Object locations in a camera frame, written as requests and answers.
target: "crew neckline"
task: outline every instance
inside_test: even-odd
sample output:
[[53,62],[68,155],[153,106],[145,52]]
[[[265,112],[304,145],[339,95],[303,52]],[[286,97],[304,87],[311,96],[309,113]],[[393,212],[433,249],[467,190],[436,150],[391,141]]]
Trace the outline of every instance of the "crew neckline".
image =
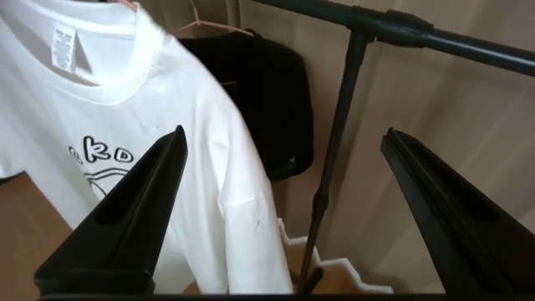
[[15,3],[10,3],[12,5],[10,13],[13,13],[15,18],[18,19],[23,18],[21,11],[30,9],[51,22],[70,26],[77,31],[105,35],[107,37],[132,38],[133,46],[126,68],[117,79],[104,84],[88,85],[74,82],[55,73],[41,63],[9,28],[9,39],[11,40],[9,41],[9,48],[13,50],[13,55],[22,57],[23,66],[30,69],[31,72],[29,73],[32,76],[38,77],[36,80],[49,84],[72,98],[89,101],[97,105],[117,105],[130,98],[145,82],[154,54],[159,45],[161,45],[163,37],[163,31],[152,22],[150,16],[141,5],[139,3],[135,4],[137,12],[132,22],[108,24],[95,22],[94,20],[85,21],[72,18],[43,5],[46,3],[50,7],[65,8],[65,11],[83,12],[88,9],[97,9],[99,13],[111,15],[122,9],[130,10],[129,8],[121,7],[123,4],[120,3],[82,3],[64,0],[17,0]]

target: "hanging black garment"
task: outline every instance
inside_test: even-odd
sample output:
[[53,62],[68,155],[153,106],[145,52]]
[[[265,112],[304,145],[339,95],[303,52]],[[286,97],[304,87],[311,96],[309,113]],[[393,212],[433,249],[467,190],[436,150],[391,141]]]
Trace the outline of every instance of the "hanging black garment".
[[446,293],[535,293],[529,230],[416,138],[389,129],[381,151]]
[[222,83],[242,113],[271,181],[306,171],[313,116],[303,58],[249,30],[180,42]]

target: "horizontal black rod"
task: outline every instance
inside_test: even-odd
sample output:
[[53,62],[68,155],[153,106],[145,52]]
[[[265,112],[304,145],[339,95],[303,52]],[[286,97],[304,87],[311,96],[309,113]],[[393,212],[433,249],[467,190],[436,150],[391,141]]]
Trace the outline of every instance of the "horizontal black rod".
[[380,42],[399,47],[432,48],[501,69],[535,76],[533,51],[434,29],[408,13],[379,12],[327,0],[253,0],[366,33]]

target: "white t-shirt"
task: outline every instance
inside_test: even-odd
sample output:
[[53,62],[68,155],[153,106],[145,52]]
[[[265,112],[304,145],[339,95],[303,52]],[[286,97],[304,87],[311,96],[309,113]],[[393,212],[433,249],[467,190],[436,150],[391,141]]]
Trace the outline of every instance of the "white t-shirt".
[[242,117],[142,8],[3,0],[0,39],[9,155],[71,227],[182,125],[188,159],[157,291],[179,293],[191,270],[203,293],[292,292],[270,183]]

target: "vertical black pole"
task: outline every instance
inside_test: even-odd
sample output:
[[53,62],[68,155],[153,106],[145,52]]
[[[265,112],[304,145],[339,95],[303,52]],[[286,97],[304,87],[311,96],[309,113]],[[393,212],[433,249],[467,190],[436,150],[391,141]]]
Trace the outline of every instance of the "vertical black pole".
[[353,99],[354,87],[359,75],[360,65],[364,59],[364,52],[369,38],[361,32],[351,31],[348,50],[345,55],[345,69],[342,84],[340,86],[336,111],[334,113],[333,126],[325,156],[324,169],[321,175],[318,191],[314,195],[312,205],[312,221],[308,229],[307,247],[301,267],[301,275],[298,284],[298,292],[303,293],[308,279],[308,270],[312,260],[312,253],[316,239],[318,238],[319,226],[324,218],[325,210],[329,205],[329,186],[333,177],[334,164],[342,141],[345,122],[348,119],[349,107]]

